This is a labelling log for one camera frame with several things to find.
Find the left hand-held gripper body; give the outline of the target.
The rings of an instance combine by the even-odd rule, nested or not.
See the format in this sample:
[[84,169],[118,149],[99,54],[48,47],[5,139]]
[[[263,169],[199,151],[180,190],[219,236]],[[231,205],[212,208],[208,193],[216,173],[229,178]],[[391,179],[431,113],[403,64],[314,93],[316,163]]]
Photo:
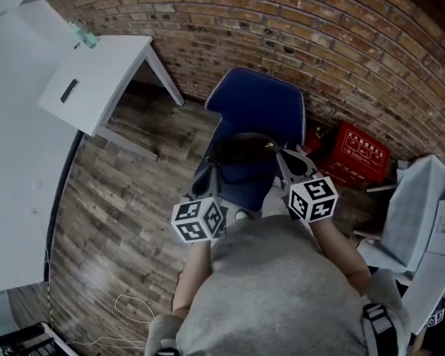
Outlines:
[[184,243],[217,240],[226,236],[227,211],[217,185],[200,195],[189,188],[174,206],[171,226]]

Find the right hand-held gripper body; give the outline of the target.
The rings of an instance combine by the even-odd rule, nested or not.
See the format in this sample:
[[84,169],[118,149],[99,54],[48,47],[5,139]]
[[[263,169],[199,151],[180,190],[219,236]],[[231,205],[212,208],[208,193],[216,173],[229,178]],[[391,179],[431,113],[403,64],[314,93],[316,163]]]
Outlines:
[[334,213],[338,193],[329,177],[315,169],[308,169],[301,157],[284,157],[291,175],[282,175],[285,192],[283,202],[293,220],[313,223],[330,218]]

